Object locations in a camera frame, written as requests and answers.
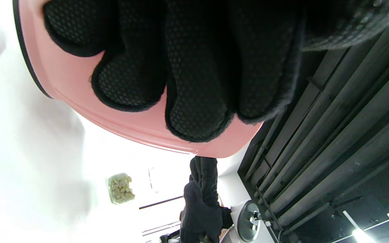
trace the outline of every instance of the jar of food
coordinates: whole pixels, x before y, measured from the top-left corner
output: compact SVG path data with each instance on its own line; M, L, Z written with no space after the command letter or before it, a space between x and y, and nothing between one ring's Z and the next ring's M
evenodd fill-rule
M113 204L119 205L134 199L135 195L130 188L131 181L131 177L126 173L113 175L109 178L109 196Z

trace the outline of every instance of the pink container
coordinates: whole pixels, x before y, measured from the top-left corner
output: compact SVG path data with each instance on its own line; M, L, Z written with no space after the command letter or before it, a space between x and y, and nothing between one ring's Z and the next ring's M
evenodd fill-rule
M233 119L223 134L207 143L190 143L166 128L164 92L159 103L145 112L112 109L95 96L91 74L103 53L76 57L64 52L45 30L42 6L48 0L14 0L14 17L26 65L40 90L62 100L96 125L126 139L145 145L205 157L229 157L244 147L262 124L246 125Z

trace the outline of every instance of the fluorescent light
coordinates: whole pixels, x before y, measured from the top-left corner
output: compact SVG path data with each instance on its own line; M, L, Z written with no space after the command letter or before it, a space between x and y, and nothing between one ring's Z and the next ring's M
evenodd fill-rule
M366 234L362 229L356 229L352 231L352 235L355 237L358 243L376 243L370 236Z

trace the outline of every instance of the gloved hand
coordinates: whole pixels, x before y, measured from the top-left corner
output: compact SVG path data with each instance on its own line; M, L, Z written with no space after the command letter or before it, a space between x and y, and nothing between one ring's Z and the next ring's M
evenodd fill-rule
M219 243L223 227L217 194L217 160L196 156L190 161L190 182L184 188L181 242L199 243L207 236Z
M282 111L303 50L355 45L389 25L389 0L51 0L43 12L66 52L105 51L91 73L100 101L141 112L167 86L166 125L191 142L219 136L235 113L253 124Z

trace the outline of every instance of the black rim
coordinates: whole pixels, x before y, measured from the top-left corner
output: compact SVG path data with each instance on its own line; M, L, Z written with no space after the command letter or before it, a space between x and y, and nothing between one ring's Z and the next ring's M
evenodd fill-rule
M50 95L45 91L45 89L43 89L43 86L38 81L37 75L35 75L34 69L32 68L31 60L29 60L28 52L26 51L25 41L23 40L22 25L20 23L19 0L13 0L13 14L14 23L16 25L17 39L19 40L20 50L22 51L23 60L25 61L28 71L40 91L47 97L52 99L52 97L50 97Z

